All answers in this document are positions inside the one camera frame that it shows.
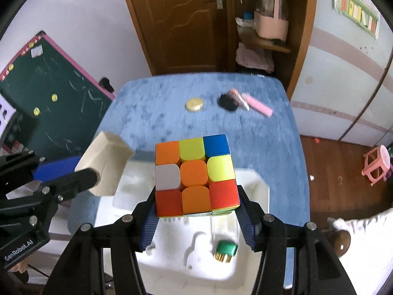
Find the floor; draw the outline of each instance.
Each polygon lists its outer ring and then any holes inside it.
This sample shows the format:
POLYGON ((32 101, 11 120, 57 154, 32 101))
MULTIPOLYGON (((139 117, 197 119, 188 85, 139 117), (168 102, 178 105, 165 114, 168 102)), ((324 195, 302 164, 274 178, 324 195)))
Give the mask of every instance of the floor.
POLYGON ((327 228, 328 217, 368 218, 392 206, 392 189, 383 180, 374 186, 362 176, 363 154, 371 148, 301 136, 310 185, 311 220, 327 228))

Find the white tray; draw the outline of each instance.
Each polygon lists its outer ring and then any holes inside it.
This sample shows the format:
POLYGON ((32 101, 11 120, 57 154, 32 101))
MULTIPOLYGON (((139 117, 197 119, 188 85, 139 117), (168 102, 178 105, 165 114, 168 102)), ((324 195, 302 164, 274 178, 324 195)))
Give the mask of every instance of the white tray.
MULTIPOLYGON (((95 226, 115 222, 146 200, 154 186, 154 170, 154 163, 127 162, 115 196, 101 198, 95 226)), ((235 169, 235 173, 250 200, 268 213, 269 187, 259 174, 252 169, 235 169)), ((235 212, 161 219, 152 245, 136 255, 146 291, 154 295, 250 294, 261 258, 245 244, 235 212), (220 239, 239 245, 229 263, 213 257, 220 239)), ((112 275, 109 249, 104 250, 104 270, 112 275)))

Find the green chalkboard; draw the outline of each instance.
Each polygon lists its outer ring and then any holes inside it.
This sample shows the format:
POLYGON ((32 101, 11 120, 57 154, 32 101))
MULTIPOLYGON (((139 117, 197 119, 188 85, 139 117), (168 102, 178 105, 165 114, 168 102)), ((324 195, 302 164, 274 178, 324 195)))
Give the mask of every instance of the green chalkboard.
POLYGON ((1 72, 0 93, 19 113, 6 143, 47 160, 83 154, 113 99, 43 31, 1 72))

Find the blue table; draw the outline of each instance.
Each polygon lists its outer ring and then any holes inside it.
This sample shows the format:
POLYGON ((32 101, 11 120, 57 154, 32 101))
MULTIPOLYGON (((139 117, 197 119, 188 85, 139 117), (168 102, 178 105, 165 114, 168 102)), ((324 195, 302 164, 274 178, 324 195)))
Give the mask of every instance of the blue table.
MULTIPOLYGON (((177 74, 127 83, 97 129, 119 134, 135 151, 134 159, 154 161, 156 143, 226 134, 234 167, 256 170, 270 187, 270 212, 283 222, 303 226, 310 220, 309 185, 303 149, 291 106, 280 81, 249 74, 177 74), (236 88, 274 110, 267 118, 253 110, 227 112, 217 105, 236 88), (185 103, 204 101, 201 112, 185 103)), ((72 202, 68 228, 94 224, 99 197, 79 194, 72 202)), ((285 286, 292 284, 293 251, 287 252, 285 286)))

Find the yellow cube tile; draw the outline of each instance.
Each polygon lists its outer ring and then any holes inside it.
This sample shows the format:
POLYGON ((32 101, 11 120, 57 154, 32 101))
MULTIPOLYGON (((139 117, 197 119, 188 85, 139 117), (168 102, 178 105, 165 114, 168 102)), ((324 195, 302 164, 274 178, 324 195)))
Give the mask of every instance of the yellow cube tile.
POLYGON ((179 153, 182 162, 205 160, 205 146, 203 138, 190 138, 179 141, 179 153))
POLYGON ((207 164, 211 182, 235 179, 235 170, 230 155, 213 156, 209 158, 207 164))

